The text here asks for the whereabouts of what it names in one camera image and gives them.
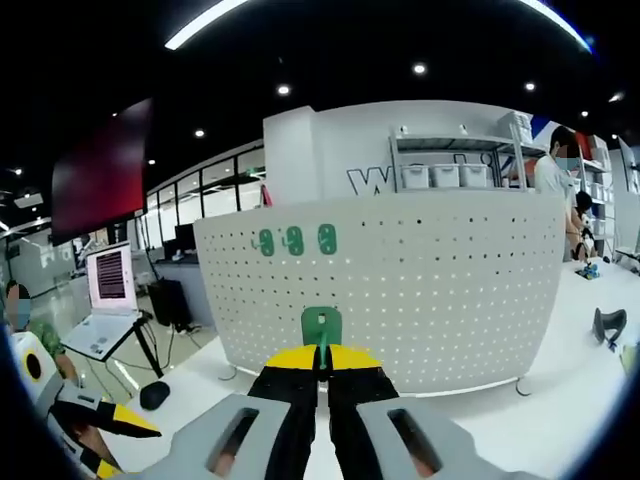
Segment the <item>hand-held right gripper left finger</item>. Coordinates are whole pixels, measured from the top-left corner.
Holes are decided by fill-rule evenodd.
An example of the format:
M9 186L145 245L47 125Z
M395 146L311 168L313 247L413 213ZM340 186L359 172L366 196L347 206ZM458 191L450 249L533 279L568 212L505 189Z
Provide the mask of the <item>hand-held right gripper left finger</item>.
M271 357L246 395L230 394L173 435L169 453L125 479L301 479L315 435L318 347Z

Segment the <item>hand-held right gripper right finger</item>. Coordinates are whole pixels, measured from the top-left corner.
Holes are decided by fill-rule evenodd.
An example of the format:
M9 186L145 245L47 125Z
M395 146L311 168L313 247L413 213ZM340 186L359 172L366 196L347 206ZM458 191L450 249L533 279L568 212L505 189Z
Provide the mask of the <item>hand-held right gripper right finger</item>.
M401 397L369 353L328 347L330 436L345 479L533 479L482 458L472 435Z

